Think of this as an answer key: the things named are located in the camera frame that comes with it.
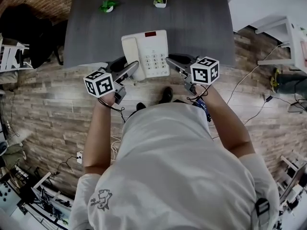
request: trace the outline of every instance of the graphic print on shirt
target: graphic print on shirt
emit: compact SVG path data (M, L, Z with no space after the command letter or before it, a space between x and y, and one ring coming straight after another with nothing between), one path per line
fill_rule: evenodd
M99 200L96 201L95 198L91 199L91 206L98 205L97 208L102 209L103 211L105 209L109 209L108 203L111 196L112 194L110 193L110 190L108 189L99 190L98 194Z

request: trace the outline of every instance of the gray table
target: gray table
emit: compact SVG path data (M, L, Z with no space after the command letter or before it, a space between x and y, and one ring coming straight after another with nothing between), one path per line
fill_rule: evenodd
M66 32L64 66L113 61L124 56L124 35L165 29L168 52L209 56L234 65L235 46L227 0L119 0L111 13L103 0L73 0Z

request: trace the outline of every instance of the wooden floor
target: wooden floor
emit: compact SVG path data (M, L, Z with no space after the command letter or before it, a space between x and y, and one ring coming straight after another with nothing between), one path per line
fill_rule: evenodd
M255 35L253 30L244 29L234 35L236 42L236 66L221 66L221 76L215 88L228 101L236 84L254 67L259 59L264 59L277 42L266 35ZM274 58L287 58L287 49L278 48ZM274 66L260 66L236 89L229 105L235 113L246 121L262 107L264 97L271 93L269 76ZM23 141L27 160L20 165L33 171L40 168L41 175L54 173L58 165L70 156L83 150L95 99L85 89L83 77L93 68L76 67L63 69L53 60L37 70L19 72L14 93L8 92L3 99L3 116L10 121L20 137L13 136L11 143ZM146 106L155 104L161 98L164 87L171 86L174 98L186 100L187 92L179 74L170 77L147 79L137 86L128 80L125 83L127 96L120 106L124 106L128 117L138 102ZM291 95L275 95L294 102ZM253 144L262 154L270 172L276 176L280 166L280 155L289 156L292 149L302 155L307 153L307 115L287 112L287 103L273 99L266 103L262 112L247 123ZM209 124L212 137L217 136L213 124ZM112 112L111 134L120 138L123 122L118 113ZM72 158L59 168L59 175L53 176L52 183L62 192L74 195L82 166Z

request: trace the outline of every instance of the black shoe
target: black shoe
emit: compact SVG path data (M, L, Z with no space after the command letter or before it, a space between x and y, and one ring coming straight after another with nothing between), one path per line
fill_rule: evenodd
M171 87L166 87L163 91L162 99L159 101L159 104L169 103L173 99L173 89Z
M139 110L142 110L146 108L146 106L142 103L142 102L139 102L137 105L136 105L136 111L139 111Z

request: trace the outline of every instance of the white pot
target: white pot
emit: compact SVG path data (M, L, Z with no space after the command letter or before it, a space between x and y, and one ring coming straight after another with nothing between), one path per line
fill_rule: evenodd
M157 8L165 8L166 7L166 3L167 3L167 0L165 1L165 3L156 3L155 6Z
M110 13L110 12L112 12L113 11L113 9L114 9L114 7L112 6L111 8L109 8L106 12L107 13Z

